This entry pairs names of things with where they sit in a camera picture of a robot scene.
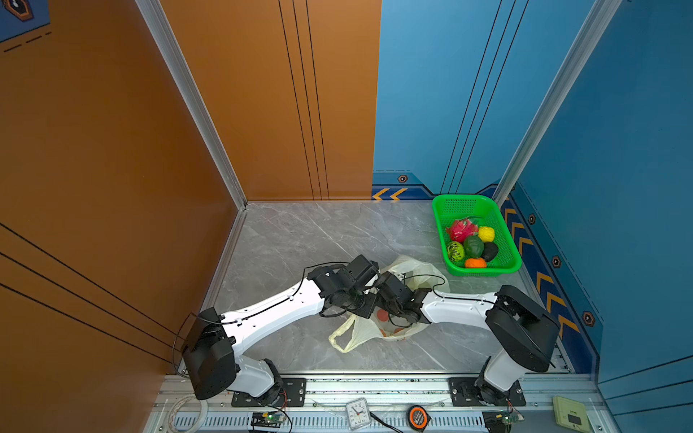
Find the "translucent yellowish plastic bag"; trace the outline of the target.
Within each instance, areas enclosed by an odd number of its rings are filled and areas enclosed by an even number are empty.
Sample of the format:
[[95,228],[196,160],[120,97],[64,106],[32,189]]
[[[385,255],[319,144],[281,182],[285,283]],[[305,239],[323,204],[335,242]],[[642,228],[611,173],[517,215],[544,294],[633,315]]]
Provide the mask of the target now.
[[383,276],[394,283],[400,281],[404,288],[381,290],[385,298],[376,302],[369,318],[351,315],[335,330],[328,341],[337,351],[344,354],[372,339],[395,342],[421,332],[429,326],[420,312],[423,298],[436,288],[449,287],[442,272],[433,264],[406,255],[385,267]]

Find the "orange fruit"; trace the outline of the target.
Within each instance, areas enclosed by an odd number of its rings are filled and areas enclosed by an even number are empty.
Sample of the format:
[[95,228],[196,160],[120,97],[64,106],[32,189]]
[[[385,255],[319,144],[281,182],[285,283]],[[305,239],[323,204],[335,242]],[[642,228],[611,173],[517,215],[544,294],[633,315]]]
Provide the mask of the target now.
[[468,258],[464,266],[466,269],[485,269],[487,262],[483,258]]

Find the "red dragon fruit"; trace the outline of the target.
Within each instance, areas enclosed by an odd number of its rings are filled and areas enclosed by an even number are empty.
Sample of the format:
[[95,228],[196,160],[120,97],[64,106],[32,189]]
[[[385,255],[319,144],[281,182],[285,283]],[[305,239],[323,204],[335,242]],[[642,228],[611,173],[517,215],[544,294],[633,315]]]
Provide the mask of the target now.
[[478,231],[479,226],[470,218],[455,220],[452,225],[446,229],[450,240],[460,244],[463,244],[469,236],[476,236]]

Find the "large green lime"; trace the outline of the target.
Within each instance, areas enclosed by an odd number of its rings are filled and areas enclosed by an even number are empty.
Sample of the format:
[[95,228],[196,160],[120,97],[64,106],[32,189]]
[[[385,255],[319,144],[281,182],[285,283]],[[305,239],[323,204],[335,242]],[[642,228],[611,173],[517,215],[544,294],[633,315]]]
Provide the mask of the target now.
[[468,258],[478,259],[485,250],[485,243],[479,236],[468,236],[463,242],[463,248]]

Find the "dark avocado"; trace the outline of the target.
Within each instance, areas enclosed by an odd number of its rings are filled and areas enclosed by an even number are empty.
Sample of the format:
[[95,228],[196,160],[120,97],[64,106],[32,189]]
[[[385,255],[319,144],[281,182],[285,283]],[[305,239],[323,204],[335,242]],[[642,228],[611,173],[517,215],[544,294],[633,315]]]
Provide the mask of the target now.
[[490,263],[496,258],[496,256],[499,253],[499,248],[496,243],[494,242],[486,242],[484,243],[484,250],[483,253],[481,254],[481,258],[487,262]]

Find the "yellow fruit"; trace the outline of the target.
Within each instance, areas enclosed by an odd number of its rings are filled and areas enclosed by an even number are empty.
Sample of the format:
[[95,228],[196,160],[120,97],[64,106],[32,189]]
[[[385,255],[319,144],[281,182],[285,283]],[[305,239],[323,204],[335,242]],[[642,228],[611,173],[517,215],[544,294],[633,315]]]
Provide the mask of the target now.
[[496,239],[496,231],[492,227],[480,227],[478,229],[478,237],[484,243],[493,243]]

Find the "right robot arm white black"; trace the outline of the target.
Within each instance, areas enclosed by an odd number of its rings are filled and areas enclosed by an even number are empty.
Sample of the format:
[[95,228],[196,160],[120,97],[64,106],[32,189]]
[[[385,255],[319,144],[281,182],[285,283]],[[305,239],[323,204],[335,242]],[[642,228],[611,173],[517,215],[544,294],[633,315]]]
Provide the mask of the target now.
[[500,351],[489,357],[467,389],[482,405],[502,406],[527,373],[546,373],[559,335],[557,319],[512,285],[497,292],[459,295],[434,286],[413,290],[402,278],[386,272],[375,281],[376,304],[410,324],[450,323],[490,331]]

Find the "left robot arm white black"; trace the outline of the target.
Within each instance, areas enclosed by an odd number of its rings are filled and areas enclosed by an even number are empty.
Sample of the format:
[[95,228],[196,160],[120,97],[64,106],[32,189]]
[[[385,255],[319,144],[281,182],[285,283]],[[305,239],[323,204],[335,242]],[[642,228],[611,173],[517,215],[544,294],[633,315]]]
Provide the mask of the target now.
[[245,352],[263,338],[332,306],[369,315],[376,301],[369,285],[379,276],[377,262],[359,255],[350,262],[310,265],[287,290],[240,310],[203,310],[182,345],[195,398],[202,402],[232,392],[260,405],[276,404],[283,396],[283,377],[271,360],[257,360]]

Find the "green plastic basket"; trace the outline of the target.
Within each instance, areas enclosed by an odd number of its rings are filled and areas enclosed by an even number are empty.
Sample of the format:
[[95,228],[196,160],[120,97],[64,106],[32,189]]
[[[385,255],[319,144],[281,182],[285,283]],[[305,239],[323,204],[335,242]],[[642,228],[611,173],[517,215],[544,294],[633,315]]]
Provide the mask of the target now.
[[[440,195],[431,202],[444,263],[450,274],[463,277],[497,277],[513,274],[522,266],[522,258],[496,202],[483,195]],[[499,253],[487,268],[466,268],[453,263],[447,254],[451,241],[447,229],[456,221],[472,218],[496,232],[494,242]]]

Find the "small white clock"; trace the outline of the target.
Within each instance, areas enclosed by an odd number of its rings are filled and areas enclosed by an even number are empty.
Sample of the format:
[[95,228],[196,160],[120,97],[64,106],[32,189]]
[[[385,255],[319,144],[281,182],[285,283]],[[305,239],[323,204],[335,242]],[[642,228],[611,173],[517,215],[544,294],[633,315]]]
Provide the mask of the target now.
[[348,427],[351,430],[364,429],[371,425],[371,414],[365,398],[348,402],[345,410]]

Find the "orange black tape measure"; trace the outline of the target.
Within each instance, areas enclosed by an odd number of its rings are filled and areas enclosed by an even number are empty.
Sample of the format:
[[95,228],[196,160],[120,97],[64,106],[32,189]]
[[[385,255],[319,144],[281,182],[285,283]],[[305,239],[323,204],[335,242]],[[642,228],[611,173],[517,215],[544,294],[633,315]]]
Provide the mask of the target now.
[[424,432],[431,423],[431,416],[426,409],[420,405],[409,407],[407,412],[407,422],[409,427],[416,432]]

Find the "left circuit board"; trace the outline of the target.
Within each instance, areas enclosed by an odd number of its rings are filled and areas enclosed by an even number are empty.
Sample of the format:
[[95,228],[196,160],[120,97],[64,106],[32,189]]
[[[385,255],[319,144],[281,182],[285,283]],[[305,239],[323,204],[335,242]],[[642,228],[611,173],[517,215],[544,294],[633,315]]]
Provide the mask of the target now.
[[288,426],[288,419],[281,411],[254,411],[250,418],[251,432],[280,432]]

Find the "circuit board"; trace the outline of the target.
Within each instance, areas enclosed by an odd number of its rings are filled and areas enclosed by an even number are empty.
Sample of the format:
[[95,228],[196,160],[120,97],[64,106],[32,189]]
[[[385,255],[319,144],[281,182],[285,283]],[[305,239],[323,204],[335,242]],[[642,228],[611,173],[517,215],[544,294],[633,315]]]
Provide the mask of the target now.
[[288,419],[281,411],[254,411],[250,418],[251,432],[280,432],[288,426]]
[[517,411],[484,411],[482,415],[488,433],[511,433],[515,424],[525,421]]

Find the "right circuit board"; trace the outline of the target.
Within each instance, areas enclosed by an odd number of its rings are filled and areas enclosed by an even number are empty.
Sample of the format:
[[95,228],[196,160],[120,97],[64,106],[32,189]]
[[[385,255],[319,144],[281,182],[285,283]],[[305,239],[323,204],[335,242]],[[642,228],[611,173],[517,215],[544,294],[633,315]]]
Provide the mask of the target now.
[[511,433],[515,424],[525,421],[517,411],[484,411],[482,415],[488,433]]

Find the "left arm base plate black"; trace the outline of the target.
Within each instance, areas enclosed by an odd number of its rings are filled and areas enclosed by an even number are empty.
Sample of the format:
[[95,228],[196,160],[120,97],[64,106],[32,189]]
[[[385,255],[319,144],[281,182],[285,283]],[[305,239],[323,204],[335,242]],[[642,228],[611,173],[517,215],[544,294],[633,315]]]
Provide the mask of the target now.
[[247,393],[234,392],[231,405],[235,408],[255,407],[303,407],[306,397],[307,380],[299,377],[289,377],[273,385],[265,394],[253,397]]

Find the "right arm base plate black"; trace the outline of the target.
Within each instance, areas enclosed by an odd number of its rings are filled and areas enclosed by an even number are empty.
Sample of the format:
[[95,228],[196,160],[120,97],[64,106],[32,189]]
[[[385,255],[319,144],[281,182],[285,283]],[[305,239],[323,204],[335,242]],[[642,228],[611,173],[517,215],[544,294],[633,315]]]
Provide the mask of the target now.
[[482,378],[452,377],[448,380],[449,393],[454,407],[524,407],[526,400],[519,381],[502,392]]

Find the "green wall switch box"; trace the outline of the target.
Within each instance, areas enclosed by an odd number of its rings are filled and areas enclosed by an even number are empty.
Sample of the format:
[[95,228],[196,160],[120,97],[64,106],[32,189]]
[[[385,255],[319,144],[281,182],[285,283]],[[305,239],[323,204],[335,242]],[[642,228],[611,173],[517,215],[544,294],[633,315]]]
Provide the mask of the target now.
[[565,429],[590,433],[592,431],[587,410],[583,403],[562,396],[552,398],[556,424]]

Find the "left aluminium frame post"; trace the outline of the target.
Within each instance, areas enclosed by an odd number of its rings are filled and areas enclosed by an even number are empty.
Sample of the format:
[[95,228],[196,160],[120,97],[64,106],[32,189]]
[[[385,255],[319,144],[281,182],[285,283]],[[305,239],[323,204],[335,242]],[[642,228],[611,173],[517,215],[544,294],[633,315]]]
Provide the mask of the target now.
[[229,160],[209,110],[192,75],[182,48],[160,1],[136,0],[140,14],[153,36],[154,42],[173,77],[182,99],[189,110],[200,136],[216,165],[227,191],[240,211],[247,208],[247,197]]

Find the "aluminium frame post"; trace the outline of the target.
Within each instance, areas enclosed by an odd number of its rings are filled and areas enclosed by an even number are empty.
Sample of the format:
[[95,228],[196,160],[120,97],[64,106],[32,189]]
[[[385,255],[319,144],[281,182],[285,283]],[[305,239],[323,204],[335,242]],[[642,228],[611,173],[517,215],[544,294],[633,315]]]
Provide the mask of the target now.
[[160,1],[136,0],[140,14],[153,36],[154,42],[173,77],[182,99],[189,110],[200,136],[216,165],[227,191],[240,211],[247,208],[247,197],[229,160],[209,110],[192,75],[182,48]]
[[621,4],[622,0],[593,3],[494,192],[493,200],[498,207],[503,207],[508,199]]

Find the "right aluminium frame post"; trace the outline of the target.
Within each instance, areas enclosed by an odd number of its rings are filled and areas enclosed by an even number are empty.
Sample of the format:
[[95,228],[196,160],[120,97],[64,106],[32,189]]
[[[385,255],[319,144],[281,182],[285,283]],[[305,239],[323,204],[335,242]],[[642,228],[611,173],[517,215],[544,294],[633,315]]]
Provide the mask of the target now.
[[503,207],[508,199],[621,4],[622,0],[593,3],[494,192],[493,200],[498,207]]

